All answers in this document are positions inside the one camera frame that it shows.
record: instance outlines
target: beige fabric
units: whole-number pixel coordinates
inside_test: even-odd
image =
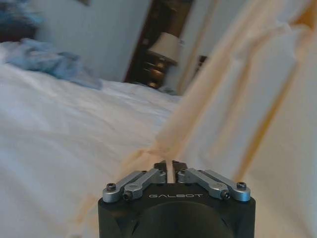
[[[153,146],[122,173],[177,159],[244,178],[257,237],[317,237],[315,3],[251,1]]]

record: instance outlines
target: crumpled blue fabric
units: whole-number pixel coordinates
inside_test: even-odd
[[[102,82],[86,68],[78,55],[61,52],[51,44],[22,39],[21,44],[9,52],[6,60],[24,70],[48,73],[81,86],[100,90]]]

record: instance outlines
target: lamp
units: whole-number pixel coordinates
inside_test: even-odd
[[[164,58],[167,62],[176,65],[179,57],[179,39],[176,36],[163,32],[154,45],[148,49],[151,55]]]

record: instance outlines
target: silver metal bracket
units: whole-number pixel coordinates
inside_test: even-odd
[[[105,188],[103,190],[103,201],[104,202],[117,202],[120,200],[124,186],[130,182],[133,182],[137,180],[139,177],[141,177],[143,173],[141,171],[134,171],[131,174],[129,174],[127,177],[120,180],[117,184],[113,183],[113,190]]]
[[[197,183],[206,189],[211,197],[229,199],[230,193],[227,185],[215,181],[196,169],[185,169],[178,172],[178,181],[181,183]]]
[[[143,190],[151,183],[166,183],[166,173],[158,169],[151,169],[143,176],[124,187],[123,199],[134,200],[142,197]]]
[[[234,181],[231,181],[230,179],[217,174],[214,171],[211,170],[206,170],[202,171],[203,174],[206,176],[210,177],[211,179],[217,181],[217,182],[222,182],[226,184],[229,188],[230,195],[237,201],[240,202],[247,202],[251,198],[251,191],[250,189],[246,186],[245,183],[240,182],[240,183],[235,183]]]

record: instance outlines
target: white bedsheet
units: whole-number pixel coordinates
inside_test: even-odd
[[[0,62],[0,237],[65,237],[178,99],[108,81],[96,91]]]

